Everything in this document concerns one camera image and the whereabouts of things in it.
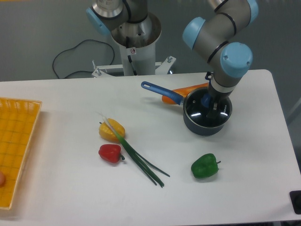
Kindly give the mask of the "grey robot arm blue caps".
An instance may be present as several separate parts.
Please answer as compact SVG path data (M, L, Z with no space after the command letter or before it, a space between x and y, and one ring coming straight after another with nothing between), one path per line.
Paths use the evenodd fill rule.
M250 48L230 38L258 16L254 0L212 0L215 16L210 20L194 18L182 38L213 68L203 99L211 112L227 98L253 61ZM148 11L144 0L96 0L86 10L94 28L110 35L119 45L125 75L145 75L155 71L154 44L161 35L159 20Z

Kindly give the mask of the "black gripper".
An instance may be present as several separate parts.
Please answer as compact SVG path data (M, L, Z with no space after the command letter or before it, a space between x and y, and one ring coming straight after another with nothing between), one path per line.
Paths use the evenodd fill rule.
M220 115L221 99L227 98L235 86L223 87L215 80L213 72L207 72L205 79L209 81L204 94L204 104L209 104L206 117L216 119Z

